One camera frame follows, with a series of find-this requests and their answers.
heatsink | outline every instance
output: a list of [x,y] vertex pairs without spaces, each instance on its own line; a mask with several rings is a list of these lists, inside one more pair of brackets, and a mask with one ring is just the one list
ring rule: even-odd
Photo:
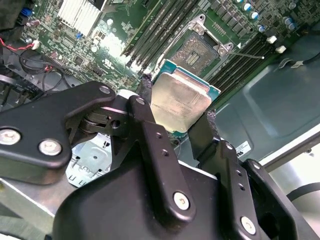
[[58,12],[58,18],[68,27],[88,36],[101,14],[87,0],[64,0]]

red wire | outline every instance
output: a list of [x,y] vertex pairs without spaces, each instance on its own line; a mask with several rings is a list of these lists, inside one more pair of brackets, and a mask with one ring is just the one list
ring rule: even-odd
[[5,42],[2,40],[1,37],[0,37],[0,42],[1,42],[1,44],[2,44],[4,47],[6,47],[7,49],[10,49],[10,50],[12,50],[12,51],[26,50],[26,49],[32,48],[32,47],[34,46],[34,44],[32,43],[32,44],[29,44],[29,45],[24,46],[24,47],[13,48],[12,46],[6,45]]

silver screw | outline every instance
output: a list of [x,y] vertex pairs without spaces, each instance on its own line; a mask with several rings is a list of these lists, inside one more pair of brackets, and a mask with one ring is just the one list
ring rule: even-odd
[[56,140],[47,139],[40,143],[39,150],[44,155],[56,156],[62,151],[62,146]]
[[141,97],[138,97],[137,99],[135,99],[138,103],[142,104],[142,105],[145,105],[145,101],[141,98]]
[[255,227],[254,223],[246,216],[243,216],[241,218],[241,224],[249,234],[251,234],[251,235],[256,234],[256,227]]
[[13,129],[0,130],[0,144],[2,145],[14,145],[21,139],[20,133]]
[[106,86],[101,86],[100,87],[100,91],[103,92],[104,94],[109,94],[110,93],[110,89]]
[[226,143],[225,143],[225,145],[226,145],[226,146],[227,146],[227,148],[228,148],[228,149],[230,149],[230,150],[234,149],[234,148],[231,146],[231,144],[230,144],[230,143],[228,143],[228,142],[226,142]]
[[181,192],[177,191],[173,195],[173,200],[175,204],[178,206],[178,208],[180,208],[181,210],[187,210],[190,206],[188,198]]
[[259,167],[256,163],[254,163],[253,166],[254,166],[256,169],[260,169],[260,167]]

label sticker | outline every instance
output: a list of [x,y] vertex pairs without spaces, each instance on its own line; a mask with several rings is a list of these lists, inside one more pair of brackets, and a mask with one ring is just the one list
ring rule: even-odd
[[245,141],[244,143],[242,143],[240,146],[238,146],[236,149],[236,155],[238,158],[242,157],[243,155],[245,155],[246,153],[251,151],[251,147],[249,145],[248,141]]

black ram slot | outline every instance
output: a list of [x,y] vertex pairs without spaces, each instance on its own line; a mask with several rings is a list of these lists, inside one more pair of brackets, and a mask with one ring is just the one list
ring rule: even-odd
[[130,48],[128,51],[126,51],[124,54],[126,56],[129,56],[132,54],[131,61],[133,62],[141,48],[145,45],[145,43],[149,40],[149,38],[153,35],[154,31],[160,26],[160,24],[163,22],[164,18],[167,15],[167,12],[169,9],[171,9],[174,0],[167,0],[165,4],[162,6],[159,13],[156,15],[156,17],[152,20],[150,25],[146,27],[146,29],[143,31],[142,36],[139,38],[139,40],[135,43],[132,48]]
[[177,16],[171,24],[168,29],[164,32],[164,34],[159,39],[160,44],[158,46],[155,46],[151,49],[151,51],[148,53],[148,55],[145,58],[145,61],[142,65],[142,70],[145,70],[147,66],[152,62],[152,60],[158,56],[161,52],[161,50],[164,48],[165,45],[168,44],[169,39],[173,36],[173,34],[179,29],[183,21],[185,20],[186,16],[190,14],[192,9],[198,4],[199,0],[193,0],[190,1],[186,7],[185,11],[181,12],[179,16]]
[[165,16],[161,25],[156,29],[156,31],[152,34],[151,38],[146,42],[146,45],[143,49],[138,52],[138,56],[136,58],[136,62],[138,65],[145,59],[150,49],[153,49],[154,46],[159,42],[159,38],[164,34],[166,28],[168,28],[174,19],[177,17],[181,9],[186,5],[185,0],[177,0],[173,5],[171,11]]
[[[240,51],[240,53],[242,54],[249,54],[252,49],[254,49],[255,47],[257,47],[259,44],[261,43],[261,37],[260,36],[256,36],[251,42],[250,44],[248,44],[247,46],[244,47],[244,49],[242,49]],[[234,56],[231,61],[224,66],[215,76],[213,76],[213,78],[211,80],[209,80],[208,82],[211,85],[214,85],[219,81],[219,79],[223,78],[225,75],[228,75],[230,70],[232,69],[232,67],[237,64],[239,61],[241,61],[244,57],[242,56]]]
[[220,96],[211,104],[212,107],[225,98],[234,89],[245,85],[246,79],[275,53],[275,48],[266,42],[264,36],[257,36],[241,53],[264,56],[265,59],[235,56],[219,73],[209,81],[210,84],[221,90]]

